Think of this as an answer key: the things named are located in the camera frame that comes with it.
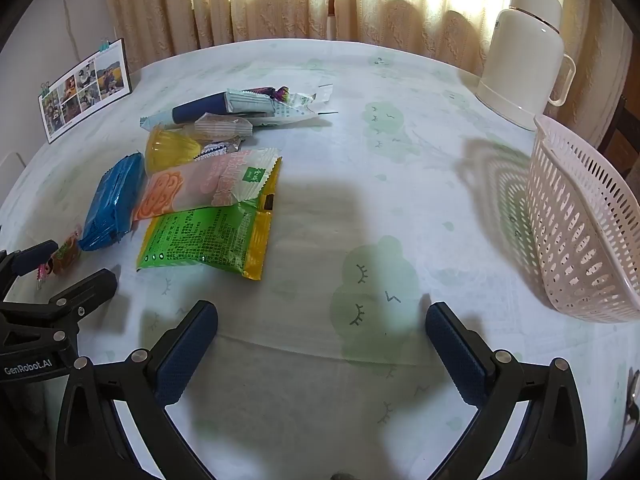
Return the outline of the purple candy bar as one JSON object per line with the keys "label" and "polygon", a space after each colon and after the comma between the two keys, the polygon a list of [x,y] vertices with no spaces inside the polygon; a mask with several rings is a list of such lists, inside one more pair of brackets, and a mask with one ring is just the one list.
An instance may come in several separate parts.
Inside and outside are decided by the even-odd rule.
{"label": "purple candy bar", "polygon": [[274,88],[274,87],[251,88],[251,89],[248,89],[248,92],[262,94],[263,96],[269,96],[270,99],[273,99],[275,101],[282,102],[282,103],[287,103],[288,98],[290,97],[290,90],[288,90],[287,86],[283,86],[280,88]]}

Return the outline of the pink plastic basket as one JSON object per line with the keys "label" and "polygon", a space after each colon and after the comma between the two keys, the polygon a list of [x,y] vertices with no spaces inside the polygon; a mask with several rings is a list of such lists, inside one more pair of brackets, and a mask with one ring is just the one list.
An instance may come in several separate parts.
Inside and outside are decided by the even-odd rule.
{"label": "pink plastic basket", "polygon": [[538,115],[526,184],[544,290],[584,321],[639,318],[639,204],[592,145]]}

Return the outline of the photo collage stand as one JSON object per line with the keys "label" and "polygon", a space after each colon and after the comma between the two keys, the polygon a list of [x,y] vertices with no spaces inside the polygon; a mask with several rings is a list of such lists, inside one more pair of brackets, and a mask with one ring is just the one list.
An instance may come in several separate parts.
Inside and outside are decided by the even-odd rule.
{"label": "photo collage stand", "polygon": [[38,105],[47,142],[130,93],[124,40],[102,44],[53,84],[42,85]]}

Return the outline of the green yellow peanut bag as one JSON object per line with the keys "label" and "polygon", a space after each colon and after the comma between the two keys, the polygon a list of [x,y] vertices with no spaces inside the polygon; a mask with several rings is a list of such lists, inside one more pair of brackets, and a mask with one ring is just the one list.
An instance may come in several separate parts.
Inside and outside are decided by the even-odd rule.
{"label": "green yellow peanut bag", "polygon": [[145,232],[137,268],[205,264],[259,281],[271,219],[256,200],[163,214]]}

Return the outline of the beige curtain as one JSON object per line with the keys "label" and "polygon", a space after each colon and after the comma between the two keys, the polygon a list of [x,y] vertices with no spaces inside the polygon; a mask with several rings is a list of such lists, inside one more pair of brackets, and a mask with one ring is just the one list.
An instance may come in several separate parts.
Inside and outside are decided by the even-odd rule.
{"label": "beige curtain", "polygon": [[[106,0],[128,62],[262,38],[360,41],[480,74],[509,0]],[[639,106],[639,43],[612,0],[559,0],[577,73],[559,122],[599,143],[619,102]]]}

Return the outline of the small striped candy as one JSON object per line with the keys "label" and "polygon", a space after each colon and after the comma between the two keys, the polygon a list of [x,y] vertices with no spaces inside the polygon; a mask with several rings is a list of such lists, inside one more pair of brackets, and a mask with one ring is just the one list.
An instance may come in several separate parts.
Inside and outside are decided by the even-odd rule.
{"label": "small striped candy", "polygon": [[204,158],[227,155],[230,153],[236,153],[241,148],[243,140],[238,136],[236,138],[209,143],[202,148],[201,153],[194,157],[195,160]]}

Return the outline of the white thermos jug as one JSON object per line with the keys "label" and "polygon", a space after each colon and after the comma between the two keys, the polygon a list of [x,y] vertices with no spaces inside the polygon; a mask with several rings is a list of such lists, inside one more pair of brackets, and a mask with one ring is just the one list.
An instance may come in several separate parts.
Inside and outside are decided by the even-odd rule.
{"label": "white thermos jug", "polygon": [[477,99],[529,131],[547,105],[564,105],[577,68],[560,35],[559,0],[510,0],[497,18]]}

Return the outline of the blue snack packet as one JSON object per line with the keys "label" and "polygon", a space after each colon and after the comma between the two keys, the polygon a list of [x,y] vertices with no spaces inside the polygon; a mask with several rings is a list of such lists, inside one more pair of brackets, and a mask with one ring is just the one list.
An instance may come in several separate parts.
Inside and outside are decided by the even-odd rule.
{"label": "blue snack packet", "polygon": [[83,252],[110,247],[130,231],[143,178],[140,152],[123,157],[102,176],[78,242]]}

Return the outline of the cloud print tablecloth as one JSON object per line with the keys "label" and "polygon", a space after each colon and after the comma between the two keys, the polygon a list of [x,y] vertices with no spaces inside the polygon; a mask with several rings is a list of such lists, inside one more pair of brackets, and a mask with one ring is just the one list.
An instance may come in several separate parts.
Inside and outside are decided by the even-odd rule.
{"label": "cloud print tablecloth", "polygon": [[151,347],[213,302],[218,335],[169,414],[214,476],[428,477],[474,414],[424,334],[434,301],[519,360],[567,359],[589,477],[608,470],[639,327],[548,305],[524,210],[534,136],[484,107],[475,76],[367,44],[262,40],[166,58],[132,83],[35,154],[2,205],[3,248],[69,236],[102,174],[143,150],[143,116],[229,88],[333,88],[325,118],[250,139],[282,156],[260,281],[202,264],[139,269],[139,224],[64,278],[22,278],[11,292],[47,299],[112,269],[116,296],[80,326],[97,363]]}

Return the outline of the yellow jelly cup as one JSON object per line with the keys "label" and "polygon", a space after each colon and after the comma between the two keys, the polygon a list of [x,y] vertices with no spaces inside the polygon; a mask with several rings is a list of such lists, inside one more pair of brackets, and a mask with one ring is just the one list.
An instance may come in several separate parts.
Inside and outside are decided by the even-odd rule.
{"label": "yellow jelly cup", "polygon": [[146,142],[144,155],[146,174],[150,176],[171,167],[193,162],[201,151],[201,144],[190,136],[155,126]]}

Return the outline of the pink cartoon candy packet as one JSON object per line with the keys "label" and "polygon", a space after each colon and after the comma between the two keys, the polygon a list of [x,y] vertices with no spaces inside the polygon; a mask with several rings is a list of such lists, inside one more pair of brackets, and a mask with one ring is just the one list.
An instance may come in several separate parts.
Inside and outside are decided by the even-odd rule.
{"label": "pink cartoon candy packet", "polygon": [[64,243],[52,254],[50,259],[40,264],[37,269],[37,286],[39,288],[52,276],[63,275],[80,257],[78,245],[82,237],[82,227],[75,226],[72,234],[64,240]]}

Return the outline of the pink orange snack packet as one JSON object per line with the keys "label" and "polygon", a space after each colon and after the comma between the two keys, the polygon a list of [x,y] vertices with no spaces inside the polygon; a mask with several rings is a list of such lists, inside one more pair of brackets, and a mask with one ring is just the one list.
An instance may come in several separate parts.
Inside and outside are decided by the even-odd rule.
{"label": "pink orange snack packet", "polygon": [[277,148],[256,148],[159,171],[146,182],[134,211],[134,221],[254,200],[280,158]]}

